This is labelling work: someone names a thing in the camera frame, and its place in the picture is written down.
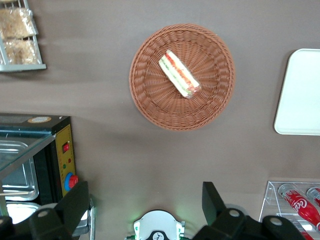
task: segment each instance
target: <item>red knob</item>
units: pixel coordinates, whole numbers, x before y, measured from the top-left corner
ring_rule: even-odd
[[[69,180],[69,188],[72,189],[77,184],[77,182],[79,182],[78,176],[77,175],[72,175],[70,177],[70,180]]]

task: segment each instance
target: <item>wicker basket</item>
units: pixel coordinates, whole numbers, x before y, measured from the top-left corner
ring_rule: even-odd
[[[184,98],[159,66],[170,49],[200,82],[202,91]],[[166,26],[139,48],[129,75],[130,91],[139,111],[155,125],[173,131],[198,129],[226,107],[235,85],[235,68],[226,44],[213,32],[194,24]]]

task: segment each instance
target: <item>white tray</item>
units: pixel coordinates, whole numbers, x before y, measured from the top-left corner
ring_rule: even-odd
[[[299,49],[288,62],[274,129],[320,135],[320,49]]]

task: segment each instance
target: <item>oven rack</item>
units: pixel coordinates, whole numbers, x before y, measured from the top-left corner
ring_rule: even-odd
[[[0,9],[13,8],[13,7],[30,9],[27,0],[14,0],[12,2],[0,3]],[[3,62],[3,64],[0,64],[0,73],[40,70],[40,69],[47,68],[47,66],[42,62],[37,37],[34,35],[32,37],[28,37],[27,39],[33,41],[40,64],[10,64],[6,50],[5,50],[4,42],[0,37],[0,58],[2,58],[2,62]]]

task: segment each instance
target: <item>red can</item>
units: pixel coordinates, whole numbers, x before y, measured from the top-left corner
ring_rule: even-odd
[[[311,199],[320,207],[320,188],[319,187],[311,187],[306,191],[306,196],[308,199]]]
[[[300,217],[316,226],[316,229],[320,231],[320,214],[311,202],[288,183],[281,185],[278,192]]]

